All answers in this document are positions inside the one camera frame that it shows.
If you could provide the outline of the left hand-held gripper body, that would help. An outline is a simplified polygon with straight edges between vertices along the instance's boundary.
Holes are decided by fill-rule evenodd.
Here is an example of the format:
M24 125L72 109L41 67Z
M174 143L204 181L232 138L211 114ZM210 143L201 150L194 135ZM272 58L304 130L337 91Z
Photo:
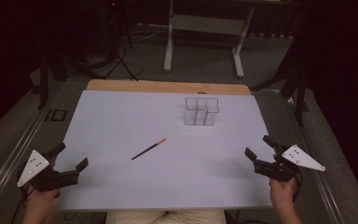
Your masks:
M61 173L54 170L52 164L57 155L58 152L40 154L33 150L21 171L17 187L31 184L38 191L44 192L76 185L80 174L77 169Z

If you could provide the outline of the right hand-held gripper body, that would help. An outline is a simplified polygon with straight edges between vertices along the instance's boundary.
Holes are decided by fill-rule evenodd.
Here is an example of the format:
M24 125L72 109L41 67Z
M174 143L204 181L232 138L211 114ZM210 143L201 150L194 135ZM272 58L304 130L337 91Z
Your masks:
M299 167L316 171L325 171L325 167L307 154L299 146L277 146L275 150L275 162L254 159L255 172L273 178L278 181L288 182L299 172Z

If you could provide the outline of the clear acrylic compartment organizer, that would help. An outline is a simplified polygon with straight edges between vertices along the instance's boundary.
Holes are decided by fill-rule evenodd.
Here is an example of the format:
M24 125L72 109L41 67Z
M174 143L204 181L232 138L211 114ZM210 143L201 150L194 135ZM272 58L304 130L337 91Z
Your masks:
M193 126L214 126L219 113L217 98L187 97L184 124Z

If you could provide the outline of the black pencil with orange end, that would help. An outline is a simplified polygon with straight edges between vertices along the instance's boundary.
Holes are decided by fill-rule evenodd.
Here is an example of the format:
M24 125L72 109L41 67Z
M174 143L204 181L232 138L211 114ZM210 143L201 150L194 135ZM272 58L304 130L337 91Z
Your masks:
M144 155L146 152L150 151L150 150L153 149L154 147L157 147L157 146L163 144L163 143L166 142L166 141L167 141L167 138L163 138L163 139L159 140L159 141L156 142L154 145L148 147L147 149L145 149L145 150L143 150L142 152L138 153L137 155L133 156L133 157L131 158L131 161L133 161L133 160L139 158L140 156Z

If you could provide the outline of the person's left hand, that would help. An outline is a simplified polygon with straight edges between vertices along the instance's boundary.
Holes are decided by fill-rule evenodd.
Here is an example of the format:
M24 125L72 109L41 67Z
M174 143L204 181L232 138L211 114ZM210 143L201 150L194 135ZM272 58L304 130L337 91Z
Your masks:
M27 199L26 206L36 206L36 207L48 207L54 204L56 198L60 195L59 189L53 189L49 191L39 191L33 186L30 186L27 189Z

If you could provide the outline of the person's right hand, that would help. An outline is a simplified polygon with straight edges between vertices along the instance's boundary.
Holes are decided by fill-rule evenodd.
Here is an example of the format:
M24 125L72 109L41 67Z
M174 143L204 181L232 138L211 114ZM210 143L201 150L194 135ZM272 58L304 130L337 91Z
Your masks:
M271 178L269 180L270 199L274 206L289 206L294 204L296 181L292 178L287 182L280 182Z

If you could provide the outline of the black metal stand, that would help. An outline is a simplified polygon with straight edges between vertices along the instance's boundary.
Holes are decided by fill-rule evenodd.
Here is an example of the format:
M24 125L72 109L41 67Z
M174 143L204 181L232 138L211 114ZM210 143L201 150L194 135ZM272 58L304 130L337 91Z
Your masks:
M62 56L53 47L43 47L40 55L39 109L48 101L48 72L56 80L66 80L67 74L62 65Z
M260 91L267 86L285 80L280 90L280 95L283 98L290 98L297 92L295 118L300 126L303 126L302 112L305 104L304 98L308 76L306 66L300 62L302 48L303 45L295 39L284 55L274 77L250 87L251 91Z

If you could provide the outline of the white table sheet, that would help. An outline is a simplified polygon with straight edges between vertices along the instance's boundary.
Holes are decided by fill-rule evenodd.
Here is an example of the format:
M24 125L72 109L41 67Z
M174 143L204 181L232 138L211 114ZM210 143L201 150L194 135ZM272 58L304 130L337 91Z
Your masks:
M186 95L83 91L56 169L87 158L61 210L196 209L268 206L269 181L244 155L269 161L268 131L253 96L220 95L214 126L184 124ZM139 158L131 158L159 140Z

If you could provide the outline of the person's beige trousers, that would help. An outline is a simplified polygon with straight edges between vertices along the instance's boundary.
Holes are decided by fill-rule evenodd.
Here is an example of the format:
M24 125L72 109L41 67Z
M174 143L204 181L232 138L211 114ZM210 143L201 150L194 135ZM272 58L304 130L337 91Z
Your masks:
M109 212L104 224L227 224L223 210Z

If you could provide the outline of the wooden table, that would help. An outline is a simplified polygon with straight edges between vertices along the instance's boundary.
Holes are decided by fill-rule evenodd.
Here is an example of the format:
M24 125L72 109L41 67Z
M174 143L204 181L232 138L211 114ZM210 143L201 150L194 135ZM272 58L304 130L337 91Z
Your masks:
M101 80L93 79L87 86L87 91L135 91L135 92L168 92L197 94L206 92L219 95L250 95L246 85L185 83L161 81L134 80Z

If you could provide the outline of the metal floor rail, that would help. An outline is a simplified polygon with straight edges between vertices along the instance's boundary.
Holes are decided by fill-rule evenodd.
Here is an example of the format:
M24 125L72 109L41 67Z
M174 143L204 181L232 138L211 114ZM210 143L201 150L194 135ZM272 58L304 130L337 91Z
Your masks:
M59 92L53 90L41 109L38 97L28 93L0 120L0 195Z
M298 144L303 150L322 162L323 157L312 144L309 132L296 121L296 105L293 99L282 98L281 101L284 107L283 114L288 124L284 124L280 138L286 145ZM301 168L303 182L296 198L296 206L303 221L307 224L345 224L333 189L327 181L329 171L330 169L321 172Z

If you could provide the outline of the white metal desk frame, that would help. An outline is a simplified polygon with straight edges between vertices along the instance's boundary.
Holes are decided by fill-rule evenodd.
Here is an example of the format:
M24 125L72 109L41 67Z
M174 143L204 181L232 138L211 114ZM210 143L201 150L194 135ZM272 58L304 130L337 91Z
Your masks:
M168 42L165 52L163 70L165 72L170 72L172 70L174 30L236 35L239 38L239 42L237 46L232 49L232 58L235 66L236 76L238 78L243 78L244 72L241 62L241 49L248 29L250 27L254 11L255 7L250 7L247 10L246 17L244 20L219 19L211 17L176 14L174 12L174 0L170 0L168 19Z

